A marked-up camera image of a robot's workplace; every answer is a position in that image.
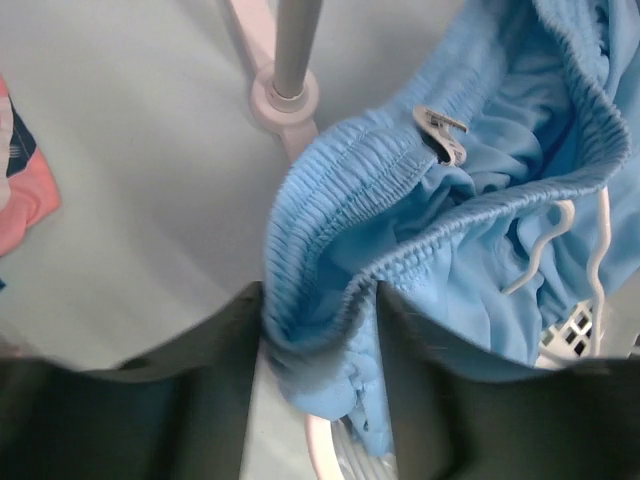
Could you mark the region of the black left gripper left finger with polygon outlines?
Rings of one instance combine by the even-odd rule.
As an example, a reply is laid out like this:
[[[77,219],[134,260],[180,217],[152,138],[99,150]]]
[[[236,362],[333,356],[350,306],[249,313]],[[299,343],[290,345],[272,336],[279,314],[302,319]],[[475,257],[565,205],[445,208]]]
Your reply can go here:
[[[1,361],[5,479],[237,479],[262,286],[113,369]]]

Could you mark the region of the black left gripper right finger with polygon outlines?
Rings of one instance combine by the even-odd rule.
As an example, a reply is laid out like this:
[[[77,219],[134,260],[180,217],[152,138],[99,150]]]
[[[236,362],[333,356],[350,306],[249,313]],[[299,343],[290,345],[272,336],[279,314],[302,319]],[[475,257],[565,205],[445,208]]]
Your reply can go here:
[[[378,286],[378,337],[402,479],[635,479],[639,362],[512,362]]]

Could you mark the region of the light blue shorts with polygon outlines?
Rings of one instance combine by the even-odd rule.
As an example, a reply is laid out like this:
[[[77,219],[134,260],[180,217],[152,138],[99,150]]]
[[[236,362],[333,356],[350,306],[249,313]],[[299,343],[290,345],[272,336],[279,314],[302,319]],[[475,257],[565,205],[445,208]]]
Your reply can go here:
[[[469,1],[384,106],[293,164],[265,242],[263,322],[284,398],[392,448],[378,281],[458,335],[533,364],[592,294],[639,266],[639,5]]]

